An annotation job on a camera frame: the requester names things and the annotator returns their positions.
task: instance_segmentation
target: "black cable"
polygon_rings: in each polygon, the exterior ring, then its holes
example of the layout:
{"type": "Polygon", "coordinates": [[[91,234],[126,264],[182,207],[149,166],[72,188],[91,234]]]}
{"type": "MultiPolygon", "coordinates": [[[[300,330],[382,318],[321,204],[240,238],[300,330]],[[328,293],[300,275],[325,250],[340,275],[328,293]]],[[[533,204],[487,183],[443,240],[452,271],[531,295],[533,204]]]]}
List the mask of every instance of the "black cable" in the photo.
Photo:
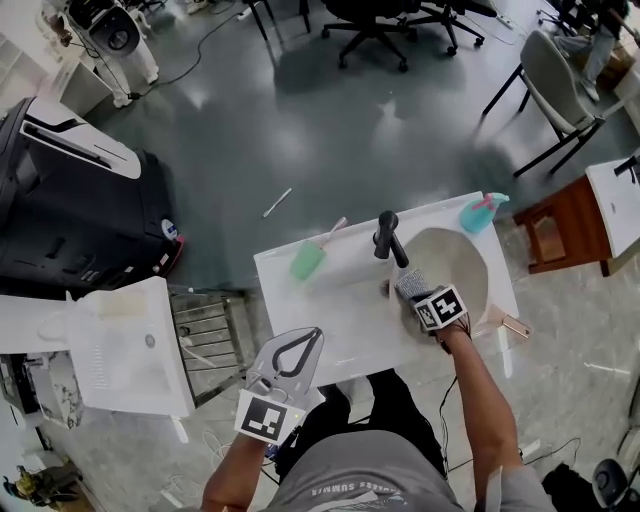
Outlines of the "black cable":
{"type": "Polygon", "coordinates": [[[450,470],[449,473],[451,473],[452,471],[455,471],[458,468],[461,468],[462,466],[466,466],[467,464],[469,464],[469,462],[473,462],[473,459],[469,459],[469,460],[465,460],[462,464],[458,464],[457,466],[453,466],[450,470]]]}
{"type": "Polygon", "coordinates": [[[582,444],[582,439],[580,439],[579,437],[572,437],[571,439],[569,439],[566,443],[564,443],[560,448],[558,448],[557,450],[553,450],[551,453],[547,453],[546,455],[541,455],[540,457],[538,457],[537,459],[533,459],[530,460],[529,462],[526,463],[526,465],[528,466],[529,464],[533,464],[534,462],[539,461],[540,459],[544,459],[545,457],[551,457],[551,455],[555,455],[556,453],[558,453],[560,450],[562,450],[563,448],[565,448],[569,443],[571,443],[572,441],[578,441],[578,444],[576,444],[576,450],[573,454],[573,464],[571,464],[571,467],[573,467],[576,463],[576,459],[578,458],[578,450],[580,449],[580,445],[582,444]]]}
{"type": "Polygon", "coordinates": [[[269,473],[267,473],[267,472],[266,472],[264,469],[262,469],[262,468],[260,468],[260,471],[262,471],[262,472],[266,475],[266,477],[267,477],[269,480],[271,480],[274,484],[276,484],[278,487],[280,487],[280,484],[278,483],[278,481],[277,481],[275,478],[273,478],[269,473]]]}
{"type": "Polygon", "coordinates": [[[447,448],[449,447],[449,428],[447,427],[447,422],[444,419],[442,409],[444,407],[444,404],[447,402],[447,397],[449,396],[449,393],[451,392],[453,386],[455,386],[456,382],[458,382],[457,375],[453,378],[453,382],[445,392],[444,398],[442,399],[442,402],[440,402],[440,408],[438,410],[438,413],[440,414],[440,423],[442,425],[442,459],[444,462],[444,470],[446,473],[449,473],[449,456],[447,454],[447,448]]]}
{"type": "MultiPolygon", "coordinates": [[[[234,4],[235,4],[235,2],[232,3],[229,7],[227,7],[224,11],[221,11],[221,12],[226,12],[227,10],[231,9],[231,7],[233,7],[234,4]]],[[[129,97],[131,99],[133,99],[133,100],[144,98],[147,94],[149,94],[154,89],[157,89],[158,87],[162,87],[164,85],[171,85],[171,84],[176,83],[178,80],[182,80],[185,76],[187,76],[189,73],[191,73],[196,68],[196,66],[198,64],[200,64],[200,61],[202,60],[202,51],[200,49],[201,46],[202,46],[202,43],[204,43],[210,35],[215,33],[217,30],[221,29],[222,27],[224,27],[227,23],[229,23],[233,18],[235,18],[239,14],[242,14],[242,12],[239,11],[239,12],[236,12],[236,13],[232,14],[231,16],[227,17],[223,22],[219,23],[216,27],[214,27],[209,32],[207,32],[202,37],[202,39],[200,39],[200,41],[198,42],[198,46],[196,47],[196,50],[198,52],[198,58],[196,59],[196,61],[191,66],[189,66],[189,68],[184,73],[182,73],[181,75],[178,75],[175,78],[172,78],[171,80],[167,80],[166,82],[158,82],[158,83],[156,83],[155,85],[153,85],[151,87],[151,89],[149,89],[145,93],[142,93],[142,94],[140,94],[140,93],[132,93],[132,94],[129,95],[129,97]]]]}

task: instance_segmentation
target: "cable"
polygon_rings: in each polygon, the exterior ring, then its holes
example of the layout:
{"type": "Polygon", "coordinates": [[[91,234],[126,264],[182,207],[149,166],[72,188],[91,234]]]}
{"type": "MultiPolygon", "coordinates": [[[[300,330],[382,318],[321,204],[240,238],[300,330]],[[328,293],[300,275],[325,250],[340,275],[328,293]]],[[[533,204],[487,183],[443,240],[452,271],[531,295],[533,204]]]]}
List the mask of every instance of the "cable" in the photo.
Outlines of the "cable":
{"type": "Polygon", "coordinates": [[[273,478],[269,473],[267,473],[262,468],[260,468],[260,471],[262,471],[269,480],[271,480],[274,484],[276,484],[278,487],[280,487],[280,484],[278,483],[278,481],[275,478],[273,478]]]}
{"type": "Polygon", "coordinates": [[[457,375],[453,378],[453,382],[445,392],[444,398],[442,399],[442,402],[440,402],[440,409],[438,410],[440,414],[440,424],[442,425],[442,459],[444,462],[444,470],[446,473],[449,473],[449,456],[447,454],[447,448],[449,446],[449,428],[447,427],[447,422],[444,419],[442,408],[444,407],[444,404],[447,401],[447,397],[449,396],[449,393],[451,392],[451,389],[453,388],[456,382],[458,382],[457,375]]]}
{"type": "MultiPolygon", "coordinates": [[[[516,43],[518,42],[517,39],[515,41],[505,41],[501,37],[495,35],[493,32],[491,32],[490,30],[488,30],[485,27],[483,27],[482,25],[480,25],[480,23],[476,22],[472,18],[469,18],[469,16],[466,16],[465,14],[462,14],[461,16],[463,18],[466,18],[467,20],[469,20],[471,23],[473,23],[476,27],[478,27],[480,30],[482,30],[486,34],[489,34],[491,37],[493,37],[494,39],[497,39],[501,43],[506,44],[507,46],[515,46],[516,43]]],[[[516,34],[518,34],[518,38],[522,38],[522,39],[526,39],[528,37],[528,35],[529,35],[529,34],[524,35],[524,34],[520,33],[519,31],[516,31],[516,34]]]]}
{"type": "MultiPolygon", "coordinates": [[[[573,454],[573,464],[571,464],[571,467],[573,467],[575,465],[576,459],[578,457],[578,450],[580,449],[580,445],[582,444],[582,440],[579,437],[572,437],[566,443],[564,443],[560,448],[557,448],[556,450],[553,450],[552,452],[547,453],[546,455],[541,455],[537,459],[533,459],[533,460],[527,462],[525,465],[528,466],[529,464],[533,464],[534,462],[537,462],[537,461],[539,461],[541,459],[544,459],[545,457],[551,457],[551,455],[555,455],[556,453],[558,453],[563,448],[566,448],[569,445],[569,443],[571,443],[572,441],[578,441],[578,444],[576,445],[576,450],[575,450],[575,452],[573,454]]],[[[463,463],[452,467],[448,472],[451,473],[452,471],[455,471],[456,469],[459,469],[462,466],[466,466],[470,462],[473,462],[473,459],[465,460],[463,463]]]]}
{"type": "MultiPolygon", "coordinates": [[[[221,12],[226,12],[227,10],[231,9],[231,7],[233,7],[233,5],[235,5],[235,2],[233,2],[229,7],[227,7],[225,10],[221,11],[221,12]]],[[[207,40],[207,38],[209,36],[211,36],[212,34],[214,34],[217,30],[221,29],[222,27],[224,27],[227,23],[229,23],[232,19],[234,19],[238,14],[241,14],[241,12],[236,12],[235,14],[232,14],[231,16],[225,18],[225,20],[221,23],[219,23],[216,27],[214,27],[213,29],[211,29],[209,32],[207,32],[202,39],[200,39],[200,41],[198,42],[198,46],[196,47],[196,51],[198,52],[198,58],[196,59],[196,61],[189,66],[189,68],[182,74],[178,75],[175,78],[172,78],[171,80],[167,80],[166,82],[158,82],[157,84],[153,85],[153,87],[151,87],[151,89],[149,89],[147,92],[145,93],[131,93],[129,95],[129,97],[131,99],[137,100],[140,98],[144,98],[147,94],[149,94],[151,91],[157,89],[158,87],[163,87],[165,85],[171,85],[176,83],[178,80],[182,80],[185,76],[187,76],[189,73],[191,73],[198,64],[200,64],[200,61],[202,60],[202,51],[201,51],[201,47],[202,44],[207,40]]]]}
{"type": "Polygon", "coordinates": [[[545,457],[551,457],[552,455],[555,455],[556,453],[558,453],[560,450],[562,450],[563,448],[565,448],[569,443],[571,443],[572,441],[578,441],[578,444],[576,445],[576,451],[573,454],[573,464],[571,464],[571,467],[573,467],[576,463],[576,459],[578,458],[578,450],[580,449],[580,445],[582,444],[582,439],[580,439],[579,437],[572,437],[571,439],[569,439],[566,443],[564,443],[560,448],[558,448],[557,450],[553,450],[551,453],[547,453],[546,455],[541,455],[540,457],[530,460],[529,462],[526,463],[526,465],[528,466],[529,464],[533,464],[534,462],[539,461],[540,459],[544,459],[545,457]]]}

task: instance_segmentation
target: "gray chair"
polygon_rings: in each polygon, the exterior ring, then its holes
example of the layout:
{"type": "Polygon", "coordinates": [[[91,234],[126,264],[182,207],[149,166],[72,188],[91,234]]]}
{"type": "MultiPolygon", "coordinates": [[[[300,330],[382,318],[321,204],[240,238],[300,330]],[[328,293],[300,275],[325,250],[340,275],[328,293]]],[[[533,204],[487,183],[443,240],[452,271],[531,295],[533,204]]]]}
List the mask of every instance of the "gray chair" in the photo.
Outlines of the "gray chair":
{"type": "Polygon", "coordinates": [[[533,97],[560,139],[551,149],[522,167],[514,177],[520,176],[539,164],[573,140],[578,143],[549,171],[550,175],[560,169],[604,124],[602,117],[593,116],[580,103],[573,74],[564,57],[551,39],[544,33],[532,32],[520,53],[520,65],[502,86],[489,106],[484,109],[486,116],[516,78],[527,86],[527,92],[518,112],[522,112],[533,97]]]}

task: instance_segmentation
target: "blue soap dispenser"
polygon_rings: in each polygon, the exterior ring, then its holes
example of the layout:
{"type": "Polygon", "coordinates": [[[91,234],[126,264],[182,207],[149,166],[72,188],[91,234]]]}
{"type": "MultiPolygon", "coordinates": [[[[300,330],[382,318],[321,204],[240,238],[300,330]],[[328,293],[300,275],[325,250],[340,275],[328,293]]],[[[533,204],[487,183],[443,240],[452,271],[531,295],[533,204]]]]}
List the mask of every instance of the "blue soap dispenser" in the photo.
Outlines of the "blue soap dispenser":
{"type": "Polygon", "coordinates": [[[480,233],[496,216],[500,203],[509,200],[509,196],[493,192],[485,194],[483,199],[471,201],[460,212],[460,225],[469,233],[480,233]]]}

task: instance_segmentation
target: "black pants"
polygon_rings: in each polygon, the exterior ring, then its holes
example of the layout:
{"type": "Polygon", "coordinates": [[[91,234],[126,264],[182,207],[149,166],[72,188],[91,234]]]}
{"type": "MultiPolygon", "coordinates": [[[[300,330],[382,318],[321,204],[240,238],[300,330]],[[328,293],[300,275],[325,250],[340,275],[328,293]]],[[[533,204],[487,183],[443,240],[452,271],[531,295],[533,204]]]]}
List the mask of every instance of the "black pants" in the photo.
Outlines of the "black pants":
{"type": "Polygon", "coordinates": [[[349,425],[351,405],[337,386],[321,389],[326,401],[306,417],[299,430],[295,447],[285,443],[276,456],[276,472],[282,481],[298,459],[314,444],[345,432],[386,430],[412,443],[446,478],[440,444],[431,424],[413,403],[411,392],[394,370],[367,376],[375,401],[368,424],[349,425]]]}

